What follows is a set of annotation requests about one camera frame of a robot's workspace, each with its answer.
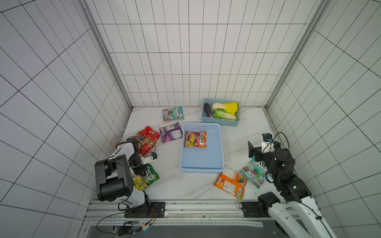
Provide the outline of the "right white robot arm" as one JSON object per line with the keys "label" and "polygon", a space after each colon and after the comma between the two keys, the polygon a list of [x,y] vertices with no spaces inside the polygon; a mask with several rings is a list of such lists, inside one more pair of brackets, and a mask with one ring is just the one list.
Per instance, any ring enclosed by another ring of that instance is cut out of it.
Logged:
{"label": "right white robot arm", "polygon": [[285,200],[282,203],[273,192],[258,197],[257,213],[271,217],[279,230],[289,238],[334,238],[307,185],[294,173],[295,160],[289,149],[276,141],[262,142],[260,147],[248,143],[248,156],[263,162],[272,183]]}

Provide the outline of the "large light blue basket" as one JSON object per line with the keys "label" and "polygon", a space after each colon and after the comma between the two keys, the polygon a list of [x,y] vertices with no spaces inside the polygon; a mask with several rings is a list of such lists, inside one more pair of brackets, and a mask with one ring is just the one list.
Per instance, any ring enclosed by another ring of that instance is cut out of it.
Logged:
{"label": "large light blue basket", "polygon": [[206,136],[206,147],[181,148],[180,170],[187,173],[221,173],[225,170],[221,128],[213,123],[185,123],[182,143],[187,132],[200,132]]}

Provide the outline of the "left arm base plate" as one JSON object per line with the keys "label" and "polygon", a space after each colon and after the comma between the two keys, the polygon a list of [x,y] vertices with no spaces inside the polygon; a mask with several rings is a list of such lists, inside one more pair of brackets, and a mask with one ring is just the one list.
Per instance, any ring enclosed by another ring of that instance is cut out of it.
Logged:
{"label": "left arm base plate", "polygon": [[125,218],[140,219],[140,218],[163,218],[165,213],[165,202],[151,202],[135,207],[127,208],[125,211]]}

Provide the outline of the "green Fox's candy bag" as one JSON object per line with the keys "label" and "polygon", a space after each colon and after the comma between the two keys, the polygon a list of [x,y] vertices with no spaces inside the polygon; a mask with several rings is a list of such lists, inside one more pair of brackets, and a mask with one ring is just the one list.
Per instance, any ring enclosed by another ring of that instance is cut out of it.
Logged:
{"label": "green Fox's candy bag", "polygon": [[160,177],[156,173],[154,167],[147,164],[147,169],[144,176],[136,175],[133,177],[134,187],[140,191],[143,191],[159,179]]}

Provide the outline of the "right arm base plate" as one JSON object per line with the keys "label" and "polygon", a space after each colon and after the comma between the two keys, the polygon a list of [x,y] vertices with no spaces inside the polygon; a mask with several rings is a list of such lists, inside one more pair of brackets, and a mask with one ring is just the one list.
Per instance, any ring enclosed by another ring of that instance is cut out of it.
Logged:
{"label": "right arm base plate", "polygon": [[241,202],[239,205],[245,218],[260,218],[259,203],[257,201]]}

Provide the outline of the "pink yellow Fox's candy bag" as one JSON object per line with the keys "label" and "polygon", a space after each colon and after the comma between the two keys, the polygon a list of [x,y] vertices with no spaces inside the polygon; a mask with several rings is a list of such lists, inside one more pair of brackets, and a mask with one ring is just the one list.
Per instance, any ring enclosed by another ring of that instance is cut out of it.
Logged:
{"label": "pink yellow Fox's candy bag", "polygon": [[206,148],[207,132],[187,131],[184,141],[184,147]]}

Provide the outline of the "purple candy bag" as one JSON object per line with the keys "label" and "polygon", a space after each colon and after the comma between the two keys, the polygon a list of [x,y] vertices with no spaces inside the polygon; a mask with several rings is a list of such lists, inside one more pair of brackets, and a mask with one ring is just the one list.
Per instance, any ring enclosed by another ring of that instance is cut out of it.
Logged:
{"label": "purple candy bag", "polygon": [[174,123],[166,127],[160,127],[159,132],[162,143],[167,143],[183,137],[183,132],[179,123]]}

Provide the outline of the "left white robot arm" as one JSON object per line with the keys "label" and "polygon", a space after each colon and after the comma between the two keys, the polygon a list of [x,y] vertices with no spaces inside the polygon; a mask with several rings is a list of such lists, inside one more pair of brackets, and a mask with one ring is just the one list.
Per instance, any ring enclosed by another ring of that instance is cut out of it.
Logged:
{"label": "left white robot arm", "polygon": [[100,201],[120,200],[127,206],[128,215],[147,216],[151,213],[149,197],[134,186],[133,178],[146,175],[148,170],[139,145],[134,137],[128,138],[111,156],[95,163],[96,192]]}

